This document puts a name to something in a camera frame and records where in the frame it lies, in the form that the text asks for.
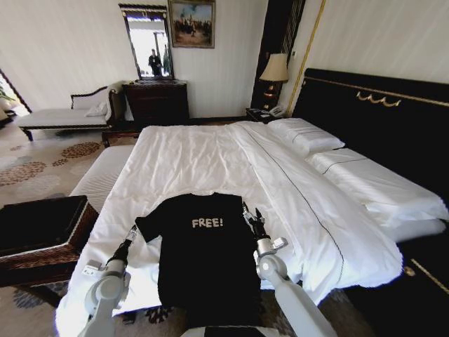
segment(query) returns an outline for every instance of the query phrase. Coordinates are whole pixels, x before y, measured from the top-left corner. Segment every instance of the bedside table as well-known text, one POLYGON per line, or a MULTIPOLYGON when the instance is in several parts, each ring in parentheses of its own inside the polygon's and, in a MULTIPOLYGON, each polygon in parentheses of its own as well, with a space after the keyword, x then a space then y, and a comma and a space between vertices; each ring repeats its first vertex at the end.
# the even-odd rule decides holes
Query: bedside table
POLYGON ((265 116, 268 114, 262 113, 259 109, 246 108, 246 118, 248 121, 261 121, 264 124, 268 124, 271 121, 276 121, 277 119, 282 119, 282 117, 265 116))

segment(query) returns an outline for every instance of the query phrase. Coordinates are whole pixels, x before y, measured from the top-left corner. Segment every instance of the table lamp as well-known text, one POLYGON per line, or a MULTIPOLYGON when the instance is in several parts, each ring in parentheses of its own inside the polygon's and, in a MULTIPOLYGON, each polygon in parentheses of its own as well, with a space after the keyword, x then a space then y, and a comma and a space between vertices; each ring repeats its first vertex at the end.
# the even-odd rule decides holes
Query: table lamp
MULTIPOLYGON (((285 82, 288 81, 287 71, 287 54, 271 54, 268 60, 268 64, 265 67, 264 72, 259 77, 263 81, 270 82, 285 82)), ((264 92, 266 100, 274 102, 276 100, 276 91, 274 84, 271 84, 267 91, 264 92)), ((264 109, 268 110, 270 104, 265 103, 264 109)))

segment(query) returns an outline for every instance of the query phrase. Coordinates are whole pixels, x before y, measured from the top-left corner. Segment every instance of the lampshade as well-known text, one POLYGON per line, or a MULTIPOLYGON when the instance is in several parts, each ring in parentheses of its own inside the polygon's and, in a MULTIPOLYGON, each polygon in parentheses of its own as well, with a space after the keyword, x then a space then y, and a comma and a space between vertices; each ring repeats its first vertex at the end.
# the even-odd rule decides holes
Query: lampshade
POLYGON ((264 81, 288 81, 287 54, 271 54, 260 79, 264 81))

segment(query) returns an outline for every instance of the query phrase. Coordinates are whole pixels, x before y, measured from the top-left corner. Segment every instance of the wooden dresser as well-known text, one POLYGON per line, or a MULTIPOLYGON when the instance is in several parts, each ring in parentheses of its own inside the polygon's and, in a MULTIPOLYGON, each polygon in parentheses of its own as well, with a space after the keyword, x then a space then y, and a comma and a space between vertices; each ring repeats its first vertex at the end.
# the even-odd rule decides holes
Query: wooden dresser
POLYGON ((137 125, 188 122, 187 82, 171 79, 139 80, 124 84, 123 89, 137 125))

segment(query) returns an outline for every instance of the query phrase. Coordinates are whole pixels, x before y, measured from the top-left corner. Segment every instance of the wall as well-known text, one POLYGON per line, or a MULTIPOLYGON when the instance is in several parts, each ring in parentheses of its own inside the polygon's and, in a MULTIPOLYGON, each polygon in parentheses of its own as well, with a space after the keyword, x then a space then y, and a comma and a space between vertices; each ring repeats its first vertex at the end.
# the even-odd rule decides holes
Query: wall
MULTIPOLYGON (((307 0, 289 64, 287 107, 321 0, 307 0)), ((449 82, 449 1, 327 0, 308 67, 449 82)), ((299 89, 295 95, 292 109, 299 89)))
MULTIPOLYGON (((69 107, 71 93, 138 77, 120 2, 167 4, 0 0, 0 67, 32 110, 69 107)), ((215 49, 173 48, 192 117, 243 114, 250 104, 267 0, 216 2, 215 49)))

